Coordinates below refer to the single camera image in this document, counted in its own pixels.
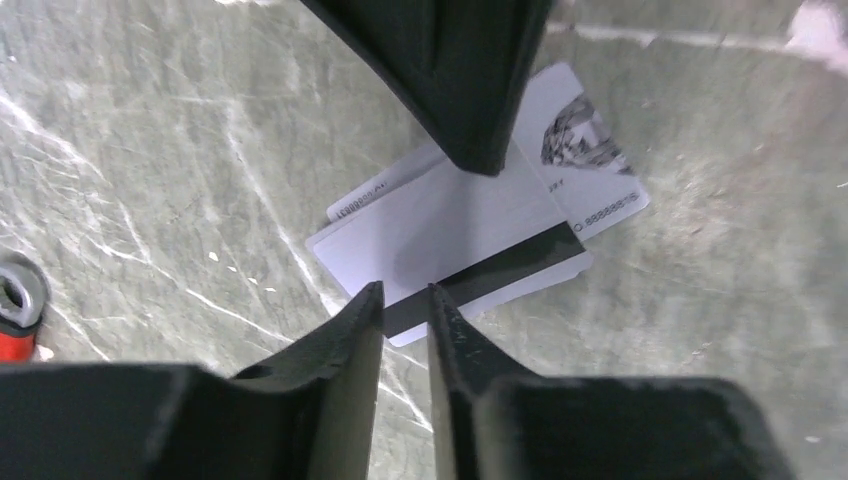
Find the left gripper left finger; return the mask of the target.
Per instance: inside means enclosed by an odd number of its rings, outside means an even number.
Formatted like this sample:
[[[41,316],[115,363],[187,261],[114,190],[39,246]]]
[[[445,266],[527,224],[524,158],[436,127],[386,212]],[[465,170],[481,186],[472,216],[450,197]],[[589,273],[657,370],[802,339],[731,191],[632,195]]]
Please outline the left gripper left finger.
[[[364,479],[384,293],[224,378],[191,364],[1,371],[5,479]]]

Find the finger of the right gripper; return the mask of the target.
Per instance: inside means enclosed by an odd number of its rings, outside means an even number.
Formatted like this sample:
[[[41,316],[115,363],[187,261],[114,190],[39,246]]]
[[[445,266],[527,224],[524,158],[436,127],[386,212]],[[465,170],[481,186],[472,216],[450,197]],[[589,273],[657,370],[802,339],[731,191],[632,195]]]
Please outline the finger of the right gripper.
[[[524,0],[312,0],[461,170],[496,176],[553,7]]]

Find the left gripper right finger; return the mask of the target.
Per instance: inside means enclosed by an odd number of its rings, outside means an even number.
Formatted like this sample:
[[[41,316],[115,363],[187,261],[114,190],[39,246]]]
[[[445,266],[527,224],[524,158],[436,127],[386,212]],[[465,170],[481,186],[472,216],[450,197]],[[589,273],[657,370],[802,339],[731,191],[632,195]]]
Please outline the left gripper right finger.
[[[428,288],[441,479],[790,479],[752,398],[716,377],[547,377]]]

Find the silver VIP card stack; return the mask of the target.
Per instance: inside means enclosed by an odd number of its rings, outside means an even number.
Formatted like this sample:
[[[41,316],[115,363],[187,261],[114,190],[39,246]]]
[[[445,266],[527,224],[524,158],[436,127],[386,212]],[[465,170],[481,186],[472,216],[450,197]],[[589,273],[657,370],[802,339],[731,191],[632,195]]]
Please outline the silver VIP card stack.
[[[348,294],[379,281],[387,340],[426,333],[428,289],[472,317],[575,278],[584,242],[650,198],[572,68],[528,83],[494,177],[460,170],[434,143],[399,160],[328,210],[308,249]]]

